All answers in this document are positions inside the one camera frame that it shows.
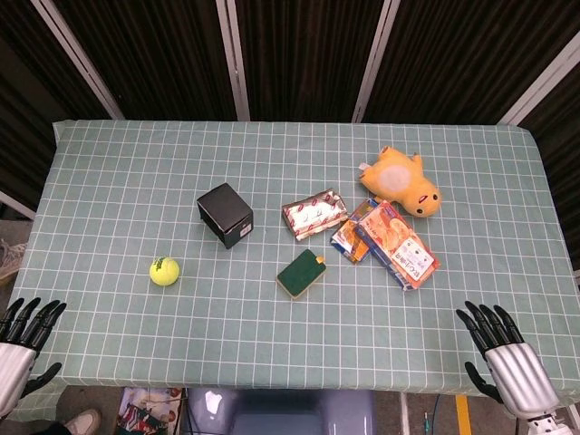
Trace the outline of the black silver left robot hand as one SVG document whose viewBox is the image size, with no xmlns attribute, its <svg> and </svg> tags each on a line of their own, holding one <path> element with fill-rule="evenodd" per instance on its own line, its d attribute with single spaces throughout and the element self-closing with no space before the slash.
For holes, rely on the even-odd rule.
<svg viewBox="0 0 580 435">
<path fill-rule="evenodd" d="M 41 299 L 29 303 L 23 298 L 12 302 L 1 316 L 1 418 L 4 420 L 18 402 L 48 384 L 61 370 L 53 363 L 33 379 L 32 369 L 51 335 L 66 304 L 54 300 L 39 308 Z"/>
</svg>

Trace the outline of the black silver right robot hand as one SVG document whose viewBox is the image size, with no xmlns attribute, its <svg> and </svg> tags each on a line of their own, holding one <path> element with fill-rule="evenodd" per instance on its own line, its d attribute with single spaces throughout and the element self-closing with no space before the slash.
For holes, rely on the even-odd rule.
<svg viewBox="0 0 580 435">
<path fill-rule="evenodd" d="M 535 349 L 525 341 L 516 322 L 501 306 L 465 303 L 456 311 L 488 367 L 486 382 L 472 362 L 465 363 L 477 390 L 504 405 L 515 417 L 538 426 L 552 425 L 560 400 Z"/>
</svg>

